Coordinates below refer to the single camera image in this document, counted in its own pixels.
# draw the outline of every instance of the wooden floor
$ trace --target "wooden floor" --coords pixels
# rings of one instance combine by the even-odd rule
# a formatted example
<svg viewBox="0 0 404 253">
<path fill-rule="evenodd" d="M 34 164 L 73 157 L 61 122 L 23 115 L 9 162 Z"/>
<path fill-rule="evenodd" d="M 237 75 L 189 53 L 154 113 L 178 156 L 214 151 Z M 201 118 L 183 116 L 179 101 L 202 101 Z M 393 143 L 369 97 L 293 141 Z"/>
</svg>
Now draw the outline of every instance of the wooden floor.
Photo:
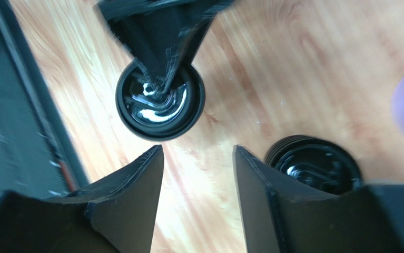
<svg viewBox="0 0 404 253">
<path fill-rule="evenodd" d="M 117 115 L 115 85 L 131 57 L 94 0 L 11 2 L 92 181 L 155 144 Z M 235 144 L 262 158 L 283 137 L 314 135 L 348 149 L 367 180 L 404 182 L 404 135 L 390 107 L 404 76 L 404 1 L 239 0 L 194 66 L 205 111 L 163 143 L 152 252 L 245 252 Z"/>
</svg>

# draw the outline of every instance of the wood grain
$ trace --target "wood grain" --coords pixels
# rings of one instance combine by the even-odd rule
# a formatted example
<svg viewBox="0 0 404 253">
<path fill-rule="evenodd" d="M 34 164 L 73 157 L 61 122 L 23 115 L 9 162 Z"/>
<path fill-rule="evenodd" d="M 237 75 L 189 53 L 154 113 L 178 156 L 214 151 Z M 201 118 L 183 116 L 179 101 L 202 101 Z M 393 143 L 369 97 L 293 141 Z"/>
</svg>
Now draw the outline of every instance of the wood grain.
<svg viewBox="0 0 404 253">
<path fill-rule="evenodd" d="M 94 1 L 11 2 L 88 177 L 151 147 L 117 115 L 115 85 L 131 57 Z M 283 137 L 314 135 L 348 149 L 367 180 L 404 182 L 404 136 L 390 111 L 404 76 L 404 1 L 239 0 L 215 20 L 194 66 L 205 111 L 163 143 L 152 252 L 245 252 L 235 144 L 263 157 Z"/>
</svg>

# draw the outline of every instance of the shiny black plastic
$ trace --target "shiny black plastic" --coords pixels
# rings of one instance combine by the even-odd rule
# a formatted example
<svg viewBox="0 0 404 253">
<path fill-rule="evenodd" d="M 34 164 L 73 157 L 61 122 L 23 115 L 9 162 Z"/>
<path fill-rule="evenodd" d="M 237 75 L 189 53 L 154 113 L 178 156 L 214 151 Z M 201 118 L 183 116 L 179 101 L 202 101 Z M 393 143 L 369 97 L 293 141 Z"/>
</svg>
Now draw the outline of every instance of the shiny black plastic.
<svg viewBox="0 0 404 253">
<path fill-rule="evenodd" d="M 294 135 L 274 144 L 265 163 L 316 189 L 343 194 L 362 187 L 353 157 L 338 145 L 309 136 Z"/>
<path fill-rule="evenodd" d="M 176 85 L 166 95 L 149 92 L 146 81 L 138 81 L 140 75 L 132 63 L 116 88 L 118 113 L 133 133 L 148 140 L 165 141 L 183 135 L 195 125 L 205 105 L 205 87 L 191 65 L 183 63 L 174 80 Z"/>
</svg>

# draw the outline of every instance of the black metal frame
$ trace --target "black metal frame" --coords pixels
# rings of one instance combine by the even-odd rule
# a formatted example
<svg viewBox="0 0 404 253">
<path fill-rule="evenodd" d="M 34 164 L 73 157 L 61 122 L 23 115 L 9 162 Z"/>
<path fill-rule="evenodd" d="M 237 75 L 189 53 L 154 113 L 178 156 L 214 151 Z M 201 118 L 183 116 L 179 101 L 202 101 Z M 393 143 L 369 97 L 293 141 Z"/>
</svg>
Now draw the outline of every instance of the black metal frame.
<svg viewBox="0 0 404 253">
<path fill-rule="evenodd" d="M 33 189 L 37 184 L 43 188 L 49 184 L 50 190 L 61 194 L 88 185 L 16 16 L 8 0 L 0 0 L 0 112 L 10 109 L 13 111 L 10 117 L 7 117 L 8 113 L 0 113 L 0 135 L 8 138 L 6 144 L 0 141 L 0 175 L 16 168 L 16 178 L 20 182 L 13 184 L 12 177 L 0 179 L 0 188 L 16 189 L 42 198 L 53 194 L 44 189 L 40 194 L 38 189 Z M 32 150 L 44 152 L 35 155 Z M 44 174 L 48 175 L 48 180 L 41 179 Z"/>
</svg>

